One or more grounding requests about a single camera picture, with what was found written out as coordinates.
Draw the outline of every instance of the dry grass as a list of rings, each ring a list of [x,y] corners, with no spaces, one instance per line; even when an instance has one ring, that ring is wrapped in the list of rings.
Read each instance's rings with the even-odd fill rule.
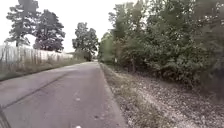
[[[174,127],[172,121],[139,97],[132,80],[103,64],[101,67],[130,128]]]

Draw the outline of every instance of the treeline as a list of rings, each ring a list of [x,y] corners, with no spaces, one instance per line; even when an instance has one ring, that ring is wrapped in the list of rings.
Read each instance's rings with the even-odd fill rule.
[[[223,0],[127,2],[115,6],[109,21],[101,61],[191,87],[224,76]]]
[[[34,49],[62,51],[65,32],[58,16],[47,9],[39,12],[36,0],[18,0],[18,2],[18,5],[10,7],[6,17],[12,21],[12,29],[9,31],[10,37],[5,42],[15,42],[16,47],[30,45],[26,36],[32,35],[36,37]]]
[[[6,17],[12,21],[12,29],[5,43],[14,42],[16,47],[30,45],[26,36],[32,35],[36,37],[34,49],[61,52],[64,49],[62,42],[65,32],[62,30],[64,26],[59,22],[58,16],[47,9],[39,12],[36,0],[18,0],[18,2],[18,5],[10,7]],[[76,38],[71,42],[76,51],[73,54],[91,61],[98,46],[96,30],[89,29],[87,23],[80,22],[75,35]]]

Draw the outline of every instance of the pine tree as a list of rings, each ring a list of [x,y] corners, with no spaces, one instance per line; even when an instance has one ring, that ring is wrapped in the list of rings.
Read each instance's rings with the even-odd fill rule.
[[[35,33],[36,21],[39,16],[38,2],[35,0],[29,0],[29,4],[19,4],[15,7],[10,7],[10,12],[7,15],[7,19],[12,21],[12,29],[9,31],[10,37],[6,39],[6,42],[16,41],[16,47],[20,45],[29,45],[29,41],[25,38],[25,35]]]

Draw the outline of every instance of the grass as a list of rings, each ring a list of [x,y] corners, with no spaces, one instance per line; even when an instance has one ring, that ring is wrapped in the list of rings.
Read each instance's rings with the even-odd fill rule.
[[[34,74],[37,72],[59,68],[63,66],[78,64],[82,62],[84,62],[84,60],[64,59],[57,62],[51,61],[50,63],[49,62],[42,62],[40,64],[27,63],[23,66],[11,64],[11,65],[8,65],[8,67],[6,66],[5,69],[0,70],[0,81],[8,80],[11,78],[16,78],[16,77],[20,77],[20,76],[24,76],[28,74]]]
[[[106,65],[101,64],[101,67],[130,128],[174,127],[172,121],[138,96],[133,81],[120,76]]]

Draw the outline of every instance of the asphalt road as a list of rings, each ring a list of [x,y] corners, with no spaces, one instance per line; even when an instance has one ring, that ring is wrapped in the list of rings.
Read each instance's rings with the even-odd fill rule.
[[[12,128],[125,128],[97,62],[0,83],[0,104]]]

